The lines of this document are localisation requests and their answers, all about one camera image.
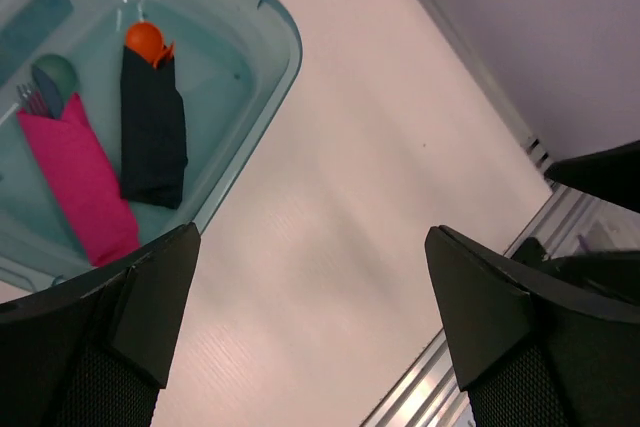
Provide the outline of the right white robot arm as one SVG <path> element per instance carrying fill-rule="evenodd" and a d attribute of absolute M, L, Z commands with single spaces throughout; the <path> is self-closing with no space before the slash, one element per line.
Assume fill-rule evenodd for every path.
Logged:
<path fill-rule="evenodd" d="M 552 195 L 508 248 L 526 265 L 639 249 L 639 143 L 542 164 Z"/>

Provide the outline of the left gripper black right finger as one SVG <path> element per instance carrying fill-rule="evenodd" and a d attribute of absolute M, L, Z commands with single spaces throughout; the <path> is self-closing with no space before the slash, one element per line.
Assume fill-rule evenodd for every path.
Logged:
<path fill-rule="evenodd" d="M 528 266 L 446 227 L 425 253 L 459 388 L 480 426 L 639 422 L 639 255 Z"/>

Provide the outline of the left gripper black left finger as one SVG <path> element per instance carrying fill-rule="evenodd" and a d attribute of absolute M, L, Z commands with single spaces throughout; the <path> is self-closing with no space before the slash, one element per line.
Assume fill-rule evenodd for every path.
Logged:
<path fill-rule="evenodd" d="M 183 224 L 107 266 L 2 303 L 2 425 L 150 425 L 200 243 L 196 225 Z"/>

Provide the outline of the orange plastic spoon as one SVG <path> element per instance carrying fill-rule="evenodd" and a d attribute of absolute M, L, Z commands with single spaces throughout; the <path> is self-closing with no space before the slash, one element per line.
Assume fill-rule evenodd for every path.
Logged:
<path fill-rule="evenodd" d="M 164 37 L 153 23 L 137 22 L 128 29 L 125 46 L 153 64 L 164 49 Z"/>

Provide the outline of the black paper napkin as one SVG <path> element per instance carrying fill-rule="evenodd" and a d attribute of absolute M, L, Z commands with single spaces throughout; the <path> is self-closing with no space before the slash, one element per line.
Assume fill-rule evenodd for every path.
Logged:
<path fill-rule="evenodd" d="M 121 98 L 121 197 L 176 209 L 188 164 L 184 103 L 175 61 L 155 69 L 123 50 Z"/>

